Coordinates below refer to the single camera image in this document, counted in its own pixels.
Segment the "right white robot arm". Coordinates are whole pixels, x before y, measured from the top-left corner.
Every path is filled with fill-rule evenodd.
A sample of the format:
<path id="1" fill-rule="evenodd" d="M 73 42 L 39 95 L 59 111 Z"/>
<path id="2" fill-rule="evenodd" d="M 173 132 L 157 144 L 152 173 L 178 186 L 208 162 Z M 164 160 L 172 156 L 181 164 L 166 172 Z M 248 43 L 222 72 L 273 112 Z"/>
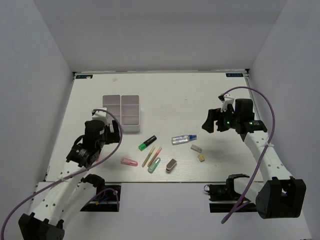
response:
<path id="1" fill-rule="evenodd" d="M 244 194 L 262 219 L 297 218 L 300 216 L 306 193 L 306 184 L 296 179 L 278 157 L 265 124 L 255 119 L 253 101 L 234 99 L 229 94 L 220 97 L 222 106 L 208 111 L 202 129 L 208 133 L 234 129 L 251 151 L 259 165 L 263 184 L 253 182 L 249 176 L 230 175 L 226 180 L 226 195 L 236 200 Z"/>

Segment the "clear blue spray bottle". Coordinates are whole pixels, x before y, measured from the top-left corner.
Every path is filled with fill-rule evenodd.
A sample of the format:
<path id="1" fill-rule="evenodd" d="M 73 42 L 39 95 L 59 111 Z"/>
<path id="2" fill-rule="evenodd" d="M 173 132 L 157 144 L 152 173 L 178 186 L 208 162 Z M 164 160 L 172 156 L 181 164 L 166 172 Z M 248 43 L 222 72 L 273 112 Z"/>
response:
<path id="1" fill-rule="evenodd" d="M 180 145 L 185 144 L 190 141 L 196 140 L 197 135 L 195 134 L 187 134 L 187 135 L 180 135 L 180 136 L 174 136 L 171 138 L 172 145 Z"/>

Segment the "green black highlighter marker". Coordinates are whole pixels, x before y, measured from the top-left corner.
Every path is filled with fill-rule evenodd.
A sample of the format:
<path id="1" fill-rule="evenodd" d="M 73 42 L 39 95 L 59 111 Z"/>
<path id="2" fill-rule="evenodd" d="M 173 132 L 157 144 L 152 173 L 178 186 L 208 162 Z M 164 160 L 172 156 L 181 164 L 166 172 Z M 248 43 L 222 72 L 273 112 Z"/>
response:
<path id="1" fill-rule="evenodd" d="M 150 138 L 148 138 L 147 140 L 145 140 L 143 143 L 141 143 L 138 146 L 138 149 L 140 151 L 143 151 L 144 149 L 146 149 L 149 145 L 151 145 L 152 143 L 154 143 L 157 140 L 157 137 L 155 135 L 151 136 Z"/>

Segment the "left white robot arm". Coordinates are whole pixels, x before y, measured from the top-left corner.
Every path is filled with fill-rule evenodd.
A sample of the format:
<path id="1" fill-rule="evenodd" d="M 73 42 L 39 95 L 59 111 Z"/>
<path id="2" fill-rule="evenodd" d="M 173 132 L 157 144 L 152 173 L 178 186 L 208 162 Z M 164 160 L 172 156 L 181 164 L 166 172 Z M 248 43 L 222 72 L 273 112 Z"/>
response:
<path id="1" fill-rule="evenodd" d="M 104 145 L 122 142 L 122 128 L 114 119 L 111 124 L 93 119 L 84 123 L 84 134 L 73 143 L 59 178 L 41 191 L 47 191 L 30 214 L 18 220 L 25 240 L 61 240 L 65 227 L 90 202 L 99 200 L 106 192 L 117 191 L 106 187 L 105 180 L 89 171 L 98 165 Z"/>

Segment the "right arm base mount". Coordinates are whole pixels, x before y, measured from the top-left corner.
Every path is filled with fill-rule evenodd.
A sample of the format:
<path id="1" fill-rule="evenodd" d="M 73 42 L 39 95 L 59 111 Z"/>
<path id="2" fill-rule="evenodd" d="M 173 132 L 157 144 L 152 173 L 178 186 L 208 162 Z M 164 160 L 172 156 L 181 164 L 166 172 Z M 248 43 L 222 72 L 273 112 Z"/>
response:
<path id="1" fill-rule="evenodd" d="M 225 184 L 206 184 L 203 191 L 209 196 L 210 213 L 228 213 L 241 196 L 229 193 Z"/>

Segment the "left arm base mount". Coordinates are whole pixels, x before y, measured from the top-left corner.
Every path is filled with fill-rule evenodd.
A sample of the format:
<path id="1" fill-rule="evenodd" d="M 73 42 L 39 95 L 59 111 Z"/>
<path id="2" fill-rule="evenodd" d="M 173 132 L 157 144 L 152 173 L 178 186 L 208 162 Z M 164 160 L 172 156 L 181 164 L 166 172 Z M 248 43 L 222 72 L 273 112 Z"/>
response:
<path id="1" fill-rule="evenodd" d="M 118 212 L 120 209 L 121 199 L 121 184 L 106 184 L 101 189 L 97 190 L 98 194 L 104 189 L 100 195 L 96 196 L 91 202 L 87 203 L 80 211 L 81 212 Z"/>

